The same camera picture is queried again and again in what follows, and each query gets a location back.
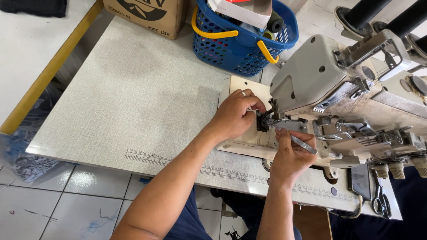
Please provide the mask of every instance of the white table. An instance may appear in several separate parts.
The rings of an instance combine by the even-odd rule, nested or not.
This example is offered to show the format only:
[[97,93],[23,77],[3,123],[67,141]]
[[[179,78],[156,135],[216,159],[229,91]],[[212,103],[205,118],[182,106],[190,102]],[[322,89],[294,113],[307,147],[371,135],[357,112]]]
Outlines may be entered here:
[[[213,117],[231,75],[198,60],[192,42],[190,26],[171,41],[115,17],[27,152],[156,175]],[[292,200],[353,211],[358,200],[347,190],[346,171],[339,176],[332,185],[322,171],[308,169]],[[268,177],[259,158],[213,150],[196,183],[265,196]],[[390,181],[383,184],[393,218],[401,219]],[[375,215],[369,202],[362,212]]]
[[66,17],[0,11],[0,132],[13,133],[103,7],[68,0]]

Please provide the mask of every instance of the person's leg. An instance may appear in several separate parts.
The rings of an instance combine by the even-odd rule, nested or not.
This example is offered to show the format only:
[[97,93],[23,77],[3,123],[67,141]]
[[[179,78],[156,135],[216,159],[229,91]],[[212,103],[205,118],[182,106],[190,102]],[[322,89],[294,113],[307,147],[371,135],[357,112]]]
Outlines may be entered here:
[[181,214],[164,240],[212,240],[199,219],[195,190],[193,187]]
[[[212,189],[214,197],[221,197],[222,200],[231,207],[233,212],[242,217],[248,231],[241,237],[241,240],[255,240],[261,217],[264,210],[264,201],[254,195],[236,193],[221,189]],[[295,240],[301,240],[301,233],[294,226]]]

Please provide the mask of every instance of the industrial sewing machine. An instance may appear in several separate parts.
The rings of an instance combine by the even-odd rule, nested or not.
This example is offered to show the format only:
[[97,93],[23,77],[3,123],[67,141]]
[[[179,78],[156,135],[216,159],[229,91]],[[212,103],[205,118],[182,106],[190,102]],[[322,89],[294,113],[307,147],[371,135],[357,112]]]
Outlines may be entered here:
[[[358,42],[345,46],[314,35],[285,63],[270,86],[232,76],[219,104],[237,89],[250,88],[267,107],[242,136],[219,143],[222,151],[262,158],[269,170],[278,150],[272,127],[314,134],[317,161],[329,179],[336,168],[369,164],[378,177],[405,178],[415,165],[427,177],[427,78],[412,74],[427,63],[427,36],[410,34],[426,18],[416,2],[388,25],[368,23],[390,0],[366,0],[353,9],[337,7],[344,34]],[[371,4],[369,9],[364,4]],[[396,24],[405,19],[405,24]],[[373,58],[382,52],[385,61]],[[403,71],[412,61],[420,66]]]

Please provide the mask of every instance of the white tiled floor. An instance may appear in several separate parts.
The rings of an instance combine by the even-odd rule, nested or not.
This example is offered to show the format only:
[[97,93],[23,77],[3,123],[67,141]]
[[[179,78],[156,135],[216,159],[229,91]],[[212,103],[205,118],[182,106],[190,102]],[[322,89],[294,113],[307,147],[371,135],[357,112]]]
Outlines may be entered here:
[[[61,163],[33,184],[0,169],[0,239],[107,240],[146,184],[143,177],[115,170]],[[11,186],[3,189],[13,179]],[[196,187],[200,221],[213,240],[247,229],[241,218],[221,217],[222,200]]]

